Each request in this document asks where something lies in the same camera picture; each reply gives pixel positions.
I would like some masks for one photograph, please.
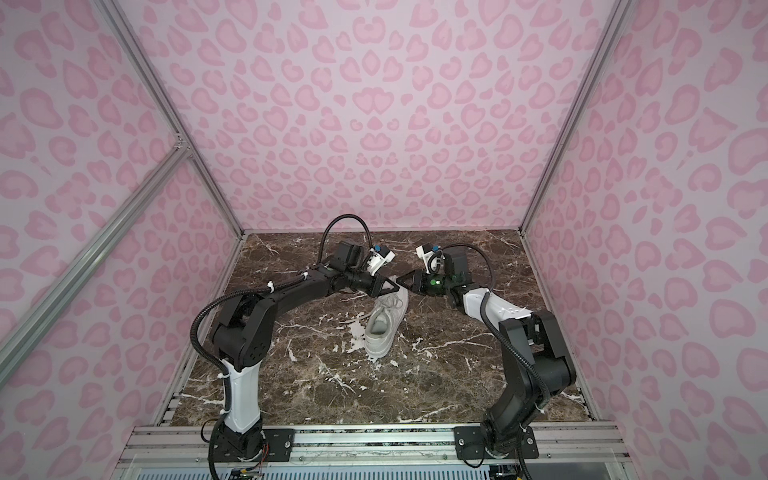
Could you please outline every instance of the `metal corner bracket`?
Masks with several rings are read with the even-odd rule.
[[[128,59],[133,64],[142,83],[147,89],[149,95],[153,98],[157,108],[162,113],[171,130],[176,134],[177,141],[184,142],[190,149],[192,163],[195,166],[200,177],[203,179],[205,187],[214,202],[226,217],[228,224],[238,236],[243,235],[243,227],[227,201],[219,185],[214,180],[208,167],[206,166],[202,154],[197,149],[194,139],[184,126],[181,116],[174,106],[170,95],[165,90],[160,75],[157,74],[152,64],[147,59],[146,52],[141,47],[141,43],[131,27],[131,23],[125,16],[125,12],[120,7],[118,0],[92,0],[96,8],[101,12],[104,20],[114,33],[115,39],[123,48]]]

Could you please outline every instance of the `pink wallpaper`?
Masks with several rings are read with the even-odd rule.
[[[172,144],[88,0],[0,5],[0,342]]]
[[[0,391],[0,478],[108,478],[234,238],[186,164]]]
[[[246,228],[516,227],[613,0],[130,0]]]
[[[643,0],[531,233],[649,480],[768,476],[768,3]]]

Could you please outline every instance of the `white residue stain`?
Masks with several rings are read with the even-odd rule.
[[[429,417],[431,417],[432,415],[434,415],[436,413],[440,413],[440,412],[443,412],[443,411],[448,410],[448,409],[454,409],[456,407],[458,407],[458,405],[449,405],[447,407],[442,407],[441,409],[432,410],[431,412],[427,412],[424,415],[422,415],[422,416],[420,416],[420,417],[418,417],[416,419],[402,419],[402,418],[400,418],[400,415],[398,415],[397,416],[397,421],[399,423],[424,422],[426,419],[428,419]]]
[[[224,404],[223,400],[211,400],[211,399],[207,399],[206,397],[190,395],[189,393],[182,393],[180,394],[180,396],[183,396],[184,398],[188,398],[188,399],[200,400],[205,405],[223,405]]]
[[[340,387],[342,387],[342,392],[344,392],[343,389],[349,389],[352,393],[357,393],[354,388],[344,383],[344,380],[341,378],[341,375],[339,373],[333,373],[330,368],[320,359],[318,359],[320,362],[320,365],[317,369],[318,373],[322,373],[326,375],[326,380],[329,382],[336,382]]]
[[[288,340],[288,345],[286,345],[286,351],[288,352],[288,358],[290,358],[291,362],[297,362],[298,359],[295,355],[293,355],[293,350],[290,348],[290,343],[293,341],[293,339]]]
[[[349,333],[352,334],[352,341],[346,350],[347,353],[366,348],[366,328],[360,324],[359,319],[355,319],[349,324]]]

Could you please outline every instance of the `marble surface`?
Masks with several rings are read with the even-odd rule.
[[[491,257],[495,292],[531,310],[544,302],[514,231],[373,232],[374,243],[397,257],[390,274],[419,266],[422,243],[474,243]],[[332,233],[326,253],[339,240],[364,244],[361,233]],[[314,263],[320,234],[252,234],[227,290],[288,280]],[[479,255],[469,257],[475,281],[487,284]],[[336,294],[281,316],[259,380],[259,404],[271,425],[312,423],[476,422],[504,387],[498,342],[478,320],[451,310],[443,298],[410,294],[405,320],[388,356],[370,359],[363,332],[374,300]],[[200,425],[217,416],[223,390],[217,371],[197,360],[180,396],[173,425]],[[539,420],[586,420],[578,390],[552,399]]]

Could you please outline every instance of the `black mounting plate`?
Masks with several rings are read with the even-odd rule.
[[[269,445],[266,460],[264,461],[288,462],[291,450],[293,450],[293,436],[296,432],[293,429],[271,429],[267,427],[262,430],[262,433],[266,443]],[[231,445],[223,440],[222,435],[218,436],[217,445],[214,448],[214,462],[232,463],[246,461],[240,460],[237,451],[231,449]]]
[[[266,462],[288,462],[293,450],[293,429],[264,429],[266,443],[270,446]]]
[[[538,458],[538,447],[533,429],[528,427],[523,435],[522,454],[523,458]],[[485,458],[487,462],[492,462],[493,457],[485,453],[483,445],[483,436],[480,427],[454,427],[453,429],[454,445],[456,447],[456,456],[459,460],[480,460]],[[514,458],[515,453],[510,452],[504,458]]]

